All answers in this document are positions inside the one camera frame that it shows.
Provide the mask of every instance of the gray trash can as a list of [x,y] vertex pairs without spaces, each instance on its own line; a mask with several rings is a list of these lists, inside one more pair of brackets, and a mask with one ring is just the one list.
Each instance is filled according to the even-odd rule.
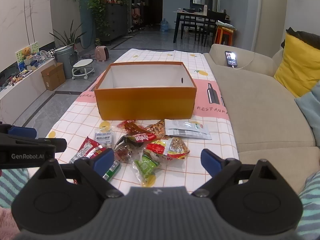
[[70,65],[69,57],[74,54],[73,45],[56,49],[55,54],[57,56],[57,62],[63,63],[63,71],[66,79],[72,78],[72,66]]

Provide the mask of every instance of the sofa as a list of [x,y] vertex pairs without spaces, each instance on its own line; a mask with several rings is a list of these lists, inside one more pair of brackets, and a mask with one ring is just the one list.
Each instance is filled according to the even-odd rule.
[[[235,52],[237,68],[227,66],[225,51]],[[320,170],[320,149],[295,97],[273,78],[283,49],[270,58],[214,44],[204,56],[228,109],[240,161],[267,159],[301,192],[306,178]]]

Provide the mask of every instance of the gray marble floor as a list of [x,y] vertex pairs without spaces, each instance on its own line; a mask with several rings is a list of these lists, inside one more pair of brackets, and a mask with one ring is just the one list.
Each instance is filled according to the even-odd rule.
[[[194,34],[184,35],[180,39],[178,34],[177,42],[173,43],[174,31],[169,30],[162,33],[159,30],[143,30],[132,34],[132,38],[119,38],[113,41],[108,47],[109,60],[106,62],[94,61],[95,73],[89,75],[88,80],[78,78],[68,79],[55,91],[45,91],[35,100],[28,109],[15,121],[14,125],[35,128],[38,137],[45,137],[52,126],[60,119],[78,95],[85,91],[107,66],[116,61],[129,49],[149,49],[156,51],[181,50],[187,52],[209,52],[210,46],[204,47],[201,43],[194,41]],[[85,54],[94,54],[94,50],[86,51]]]

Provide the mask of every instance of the white rolling stool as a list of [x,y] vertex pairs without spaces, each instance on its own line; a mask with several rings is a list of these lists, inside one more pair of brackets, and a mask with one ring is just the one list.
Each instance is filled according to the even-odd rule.
[[72,66],[72,79],[75,80],[76,77],[84,77],[85,80],[88,79],[89,73],[94,73],[94,68],[92,66],[93,59],[79,59],[78,55],[72,54],[69,57],[70,65]]

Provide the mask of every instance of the cabinet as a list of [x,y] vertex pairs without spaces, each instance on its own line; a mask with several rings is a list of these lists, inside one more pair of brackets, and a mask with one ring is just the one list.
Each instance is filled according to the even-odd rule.
[[107,3],[106,21],[110,24],[108,32],[110,36],[101,38],[102,41],[111,41],[127,35],[127,5]]

